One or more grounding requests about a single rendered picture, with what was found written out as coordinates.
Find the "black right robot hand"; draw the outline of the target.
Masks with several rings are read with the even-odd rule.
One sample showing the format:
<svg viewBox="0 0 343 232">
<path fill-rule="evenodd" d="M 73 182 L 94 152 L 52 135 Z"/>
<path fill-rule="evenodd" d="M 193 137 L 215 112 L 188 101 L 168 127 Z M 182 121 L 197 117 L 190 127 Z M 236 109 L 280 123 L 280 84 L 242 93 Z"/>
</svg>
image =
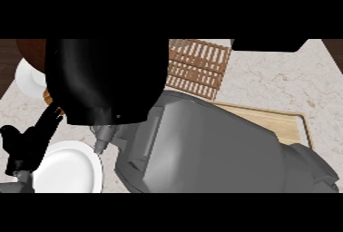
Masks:
<svg viewBox="0 0 343 232">
<path fill-rule="evenodd" d="M 166 84 L 169 41 L 49 39 L 46 82 L 72 125 L 143 122 Z"/>
</svg>

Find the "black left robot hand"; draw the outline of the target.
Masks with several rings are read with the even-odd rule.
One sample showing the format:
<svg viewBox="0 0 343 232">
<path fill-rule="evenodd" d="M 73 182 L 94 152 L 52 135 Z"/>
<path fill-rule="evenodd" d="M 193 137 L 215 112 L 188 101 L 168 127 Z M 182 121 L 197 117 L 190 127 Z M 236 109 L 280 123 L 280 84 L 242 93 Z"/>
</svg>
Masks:
<svg viewBox="0 0 343 232">
<path fill-rule="evenodd" d="M 4 149 L 8 152 L 7 174 L 15 176 L 20 171 L 35 172 L 41 166 L 51 138 L 64 119 L 63 110 L 52 103 L 44 111 L 35 126 L 20 132 L 15 126 L 0 128 Z"/>
</svg>

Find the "pale wooden tray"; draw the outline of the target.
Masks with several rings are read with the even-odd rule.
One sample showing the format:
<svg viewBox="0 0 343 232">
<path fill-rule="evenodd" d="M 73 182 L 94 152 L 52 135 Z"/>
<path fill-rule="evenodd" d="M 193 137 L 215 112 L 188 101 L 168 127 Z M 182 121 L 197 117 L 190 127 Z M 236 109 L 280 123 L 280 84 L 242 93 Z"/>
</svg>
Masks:
<svg viewBox="0 0 343 232">
<path fill-rule="evenodd" d="M 314 149 L 308 119 L 301 112 L 273 111 L 218 101 L 214 104 L 274 131 L 282 143 L 301 143 Z"/>
</svg>

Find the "white round plate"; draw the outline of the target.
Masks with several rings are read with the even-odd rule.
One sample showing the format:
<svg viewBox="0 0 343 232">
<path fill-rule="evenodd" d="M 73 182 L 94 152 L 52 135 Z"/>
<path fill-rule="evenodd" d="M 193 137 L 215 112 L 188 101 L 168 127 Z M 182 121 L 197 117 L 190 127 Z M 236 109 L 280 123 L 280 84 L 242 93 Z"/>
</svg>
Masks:
<svg viewBox="0 0 343 232">
<path fill-rule="evenodd" d="M 49 145 L 35 171 L 38 193 L 101 193 L 104 167 L 94 148 L 82 141 L 66 140 Z"/>
</svg>

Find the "orange-brown ribbed object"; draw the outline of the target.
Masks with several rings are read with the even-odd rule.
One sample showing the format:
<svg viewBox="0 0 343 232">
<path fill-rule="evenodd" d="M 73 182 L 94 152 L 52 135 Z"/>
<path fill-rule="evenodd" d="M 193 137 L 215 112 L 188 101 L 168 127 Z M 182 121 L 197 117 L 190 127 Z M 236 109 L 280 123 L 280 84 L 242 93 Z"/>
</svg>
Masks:
<svg viewBox="0 0 343 232">
<path fill-rule="evenodd" d="M 54 103 L 54 99 L 52 99 L 52 97 L 51 97 L 49 89 L 46 89 L 46 90 L 44 91 L 44 100 L 45 100 L 45 103 L 46 103 L 48 105 L 51 105 L 51 104 Z M 58 107 L 58 110 L 61 111 L 61 115 L 64 116 L 64 115 L 66 115 L 64 109 L 63 109 L 61 107 Z"/>
</svg>

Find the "white round bowl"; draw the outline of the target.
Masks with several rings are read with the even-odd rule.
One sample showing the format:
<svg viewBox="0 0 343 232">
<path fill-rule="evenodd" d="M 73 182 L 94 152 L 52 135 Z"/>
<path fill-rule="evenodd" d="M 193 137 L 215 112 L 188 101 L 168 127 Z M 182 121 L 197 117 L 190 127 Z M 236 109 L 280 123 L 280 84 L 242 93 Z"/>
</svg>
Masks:
<svg viewBox="0 0 343 232">
<path fill-rule="evenodd" d="M 46 74 L 35 68 L 26 59 L 21 59 L 17 67 L 15 82 L 21 92 L 27 96 L 36 99 L 44 98 L 44 93 L 48 88 Z"/>
</svg>

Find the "dark brown round board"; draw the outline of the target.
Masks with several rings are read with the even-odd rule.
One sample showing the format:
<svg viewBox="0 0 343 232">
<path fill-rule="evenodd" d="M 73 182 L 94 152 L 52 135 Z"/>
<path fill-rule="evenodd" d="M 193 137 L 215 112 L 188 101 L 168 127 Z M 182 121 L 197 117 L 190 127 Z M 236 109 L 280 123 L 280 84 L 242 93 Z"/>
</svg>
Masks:
<svg viewBox="0 0 343 232">
<path fill-rule="evenodd" d="M 45 39 L 18 39 L 18 49 L 26 61 L 41 71 L 46 72 L 46 40 Z"/>
</svg>

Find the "black appliance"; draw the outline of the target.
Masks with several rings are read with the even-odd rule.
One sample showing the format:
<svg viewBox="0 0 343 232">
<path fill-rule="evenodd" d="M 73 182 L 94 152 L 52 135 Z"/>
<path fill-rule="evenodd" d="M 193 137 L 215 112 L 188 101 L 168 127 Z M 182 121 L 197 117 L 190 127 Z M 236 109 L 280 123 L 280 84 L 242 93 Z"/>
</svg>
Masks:
<svg viewBox="0 0 343 232">
<path fill-rule="evenodd" d="M 295 53 L 307 43 L 307 39 L 234 39 L 233 49 L 243 52 Z"/>
</svg>

